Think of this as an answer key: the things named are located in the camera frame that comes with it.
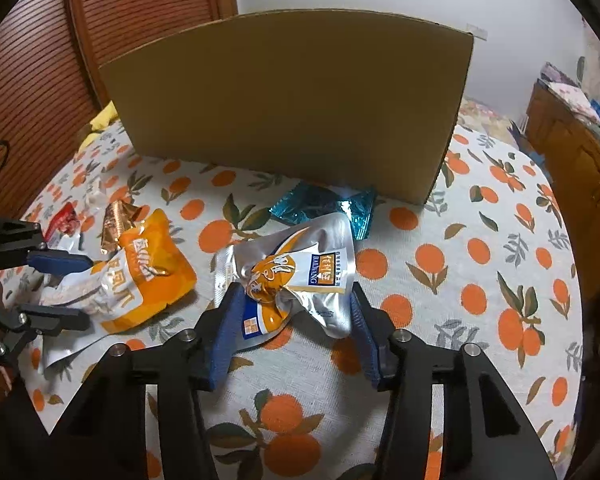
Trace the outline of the blue foil snack packet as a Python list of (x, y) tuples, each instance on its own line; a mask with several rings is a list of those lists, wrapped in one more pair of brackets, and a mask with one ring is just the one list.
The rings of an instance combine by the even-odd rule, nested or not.
[(286, 226), (298, 226), (325, 214), (341, 212), (349, 219), (353, 237), (365, 240), (370, 232), (376, 198), (374, 188), (341, 196), (331, 188), (300, 182), (268, 211)]

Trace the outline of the wooden louvre door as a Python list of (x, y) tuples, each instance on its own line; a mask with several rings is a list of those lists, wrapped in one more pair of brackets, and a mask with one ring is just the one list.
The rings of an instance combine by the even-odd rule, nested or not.
[(16, 0), (0, 21), (0, 217), (24, 214), (109, 101), (100, 69), (236, 0)]

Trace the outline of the small white candy packet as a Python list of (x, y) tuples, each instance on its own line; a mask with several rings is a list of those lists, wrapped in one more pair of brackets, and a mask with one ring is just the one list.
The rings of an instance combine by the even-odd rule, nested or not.
[(96, 177), (88, 182), (84, 197), (85, 208), (87, 210), (98, 211), (105, 208), (107, 203), (106, 188), (102, 184), (102, 179)]

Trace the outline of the red white snack pouch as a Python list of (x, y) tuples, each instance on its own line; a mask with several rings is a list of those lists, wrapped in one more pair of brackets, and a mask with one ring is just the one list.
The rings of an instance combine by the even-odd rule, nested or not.
[(50, 220), (44, 234), (48, 248), (76, 252), (81, 237), (81, 221), (72, 203), (66, 203)]

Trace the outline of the floral folded cloth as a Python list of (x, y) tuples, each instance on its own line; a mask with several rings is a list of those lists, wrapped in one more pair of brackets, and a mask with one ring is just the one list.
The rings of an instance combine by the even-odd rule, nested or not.
[(548, 90), (561, 99), (573, 114), (600, 126), (600, 116), (597, 115), (591, 102), (579, 87), (552, 81), (548, 84)]

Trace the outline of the brown cardboard box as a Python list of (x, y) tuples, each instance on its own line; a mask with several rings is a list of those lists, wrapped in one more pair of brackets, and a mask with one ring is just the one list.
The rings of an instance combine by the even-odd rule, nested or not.
[(465, 90), (468, 32), (363, 10), (234, 16), (100, 73), (134, 148), (426, 202)]

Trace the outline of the orange white snack pouch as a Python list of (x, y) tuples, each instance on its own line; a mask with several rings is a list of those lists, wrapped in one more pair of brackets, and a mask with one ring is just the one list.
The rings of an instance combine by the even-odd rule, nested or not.
[(194, 288), (197, 275), (172, 240), (163, 210), (123, 232), (119, 243), (107, 262), (44, 288), (40, 303), (86, 313), (103, 337), (143, 324)]

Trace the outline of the yellow cushion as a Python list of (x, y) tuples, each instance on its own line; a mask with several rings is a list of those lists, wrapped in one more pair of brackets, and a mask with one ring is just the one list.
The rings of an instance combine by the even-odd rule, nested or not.
[(87, 125), (78, 133), (80, 145), (78, 152), (83, 152), (97, 137), (119, 118), (114, 102), (110, 101)]

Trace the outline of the orange print tablecloth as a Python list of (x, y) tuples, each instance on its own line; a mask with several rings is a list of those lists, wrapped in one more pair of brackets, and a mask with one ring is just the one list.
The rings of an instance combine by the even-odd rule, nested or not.
[[(197, 275), (192, 298), (121, 335), (134, 349), (193, 326), (212, 304), (214, 256), (280, 230), (268, 211), (294, 179), (137, 155), (122, 125), (73, 155), (24, 215), (47, 224), (66, 203), (82, 248), (100, 255), (102, 209), (84, 205), (102, 179), (108, 200), (161, 209)], [(421, 340), (473, 342), (524, 408), (558, 478), (576, 437), (582, 302), (569, 235), (540, 167), (488, 134), (457, 126), (426, 204), (382, 198), (355, 248), (370, 303)], [(355, 345), (327, 337), (305, 313), (232, 362), (202, 400), (223, 479), (365, 479), (388, 399), (365, 379)]]

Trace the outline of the wooden sideboard cabinet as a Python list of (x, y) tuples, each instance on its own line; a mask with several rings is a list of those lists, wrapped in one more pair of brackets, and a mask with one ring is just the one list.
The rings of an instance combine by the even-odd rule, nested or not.
[(600, 289), (600, 142), (542, 82), (533, 86), (527, 116), (526, 137), (545, 158), (581, 288), (591, 296)]

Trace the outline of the bronze foil snack packet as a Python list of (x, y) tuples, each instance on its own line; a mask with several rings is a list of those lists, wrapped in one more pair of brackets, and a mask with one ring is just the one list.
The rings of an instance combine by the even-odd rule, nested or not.
[(119, 238), (127, 230), (134, 228), (140, 208), (124, 200), (114, 200), (110, 203), (102, 219), (102, 236), (100, 250), (110, 254), (119, 249)]

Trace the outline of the silver orange snack pouch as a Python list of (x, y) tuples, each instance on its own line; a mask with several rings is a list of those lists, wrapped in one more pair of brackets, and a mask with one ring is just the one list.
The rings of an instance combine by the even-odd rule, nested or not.
[(214, 256), (213, 276), (215, 304), (230, 284), (242, 286), (239, 351), (273, 339), (301, 312), (329, 337), (351, 333), (354, 239), (343, 212), (222, 248)]

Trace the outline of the white wall switch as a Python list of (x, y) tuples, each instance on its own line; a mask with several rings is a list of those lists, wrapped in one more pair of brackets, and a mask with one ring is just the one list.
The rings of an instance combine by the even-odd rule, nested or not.
[(467, 23), (466, 30), (477, 39), (482, 41), (488, 40), (488, 31), (484, 28)]

